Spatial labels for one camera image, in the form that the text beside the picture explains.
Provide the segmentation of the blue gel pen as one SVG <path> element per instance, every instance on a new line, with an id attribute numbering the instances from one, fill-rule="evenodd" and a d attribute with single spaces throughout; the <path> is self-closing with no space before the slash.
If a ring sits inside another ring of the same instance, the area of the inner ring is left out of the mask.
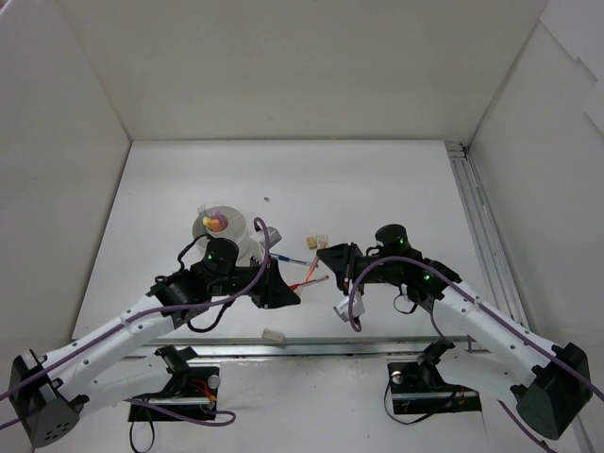
<path id="1" fill-rule="evenodd" d="M 289 263 L 293 263 L 293 264 L 297 264 L 297 265 L 311 266 L 311 261 L 307 261 L 307 260 L 298 260 L 298 259 L 294 259 L 291 257 L 279 255 L 279 254 L 271 254 L 271 257 L 276 260 L 289 262 Z"/>

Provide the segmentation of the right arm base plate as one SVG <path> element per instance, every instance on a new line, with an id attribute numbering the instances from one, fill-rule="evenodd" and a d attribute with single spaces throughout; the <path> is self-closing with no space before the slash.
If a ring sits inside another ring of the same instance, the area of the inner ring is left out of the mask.
<path id="1" fill-rule="evenodd" d="M 482 412 L 477 392 L 450 384 L 431 385 L 424 381 L 414 361 L 388 362 L 386 411 L 406 424 L 420 423 L 440 414 Z"/>

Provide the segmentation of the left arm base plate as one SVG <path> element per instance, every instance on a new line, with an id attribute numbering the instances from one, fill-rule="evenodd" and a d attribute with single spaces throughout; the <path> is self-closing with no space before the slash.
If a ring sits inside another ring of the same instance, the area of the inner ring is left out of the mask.
<path id="1" fill-rule="evenodd" d="M 146 395 L 144 400 L 178 415 L 200 421 L 215 421 L 220 368 L 194 365 L 184 383 L 175 390 Z"/>

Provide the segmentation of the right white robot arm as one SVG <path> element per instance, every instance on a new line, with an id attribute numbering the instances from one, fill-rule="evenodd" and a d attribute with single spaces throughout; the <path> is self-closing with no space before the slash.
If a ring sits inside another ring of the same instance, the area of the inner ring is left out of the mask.
<path id="1" fill-rule="evenodd" d="M 586 353 L 576 344 L 545 339 L 486 303 L 459 274 L 413 248 L 403 226 L 380 228 L 376 242 L 366 251 L 355 243 L 317 251 L 344 294 L 334 308 L 338 315 L 360 331 L 365 285 L 404 289 L 434 323 L 454 326 L 491 354 L 483 359 L 447 339 L 434 342 L 418 358 L 424 386 L 462 385 L 487 394 L 514 406 L 540 436 L 559 440 L 596 391 Z"/>

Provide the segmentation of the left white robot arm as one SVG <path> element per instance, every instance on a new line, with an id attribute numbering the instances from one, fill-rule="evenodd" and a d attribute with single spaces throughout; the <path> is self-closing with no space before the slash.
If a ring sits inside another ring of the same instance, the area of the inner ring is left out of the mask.
<path id="1" fill-rule="evenodd" d="M 300 304 L 265 251 L 246 266 L 237 265 L 238 257 L 231 240 L 208 238 L 202 260 L 157 277 L 133 307 L 92 333 L 43 355 L 28 350 L 17 356 L 1 397 L 10 402 L 31 445 L 46 447 L 74 429 L 82 416 L 129 398 L 184 392 L 190 351 L 165 346 L 130 364 L 123 359 L 208 309 L 240 296 L 265 310 Z"/>

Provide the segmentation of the red gel pen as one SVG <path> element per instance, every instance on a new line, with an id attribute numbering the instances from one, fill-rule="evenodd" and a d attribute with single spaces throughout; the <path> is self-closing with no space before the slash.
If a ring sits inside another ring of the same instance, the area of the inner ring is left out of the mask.
<path id="1" fill-rule="evenodd" d="M 314 285 L 314 284 L 317 284 L 317 283 L 320 283 L 320 282 L 323 282 L 323 281 L 326 281 L 326 280 L 329 280 L 329 276 L 312 278 L 312 279 L 309 279 L 309 280 L 307 280 L 305 282 L 296 283 L 294 285 L 291 285 L 290 288 L 292 290 L 298 290 L 298 289 L 306 288 L 308 286 L 311 286 L 311 285 Z"/>

